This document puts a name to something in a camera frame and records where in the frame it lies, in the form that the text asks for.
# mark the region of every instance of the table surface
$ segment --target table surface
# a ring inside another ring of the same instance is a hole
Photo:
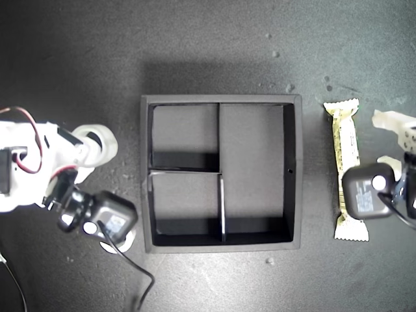
[[[147,255],[139,224],[128,254],[157,279],[143,311],[416,311],[410,228],[369,220],[369,242],[333,239],[337,173],[322,108],[359,98],[361,161],[401,157],[394,133],[374,129],[371,116],[416,116],[415,15],[412,0],[2,1],[0,103],[69,130],[110,127],[118,155],[84,188],[139,203],[142,94],[284,94],[292,84],[304,104],[301,248]],[[123,311],[148,284],[36,207],[0,216],[0,249],[30,312]],[[19,311],[1,267],[0,280],[1,311]]]

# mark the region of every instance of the black organizer box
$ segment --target black organizer box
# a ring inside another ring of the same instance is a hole
[[[300,246],[300,96],[142,96],[146,251]]]

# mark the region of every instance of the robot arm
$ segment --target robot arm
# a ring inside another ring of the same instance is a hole
[[[135,206],[110,192],[91,195],[75,186],[117,154],[111,130],[82,125],[70,133],[53,123],[36,123],[20,107],[0,110],[0,114],[11,110],[23,113],[29,123],[0,122],[0,213],[34,203],[59,210],[60,229],[80,227],[115,253],[103,242],[101,221],[117,247],[126,251],[135,236]]]
[[[416,229],[396,206],[406,202],[407,215],[416,219],[416,118],[398,112],[374,111],[373,126],[393,131],[405,151],[404,166],[390,157],[379,163],[349,169],[343,177],[348,214],[357,219],[380,218],[395,213],[401,221]]]

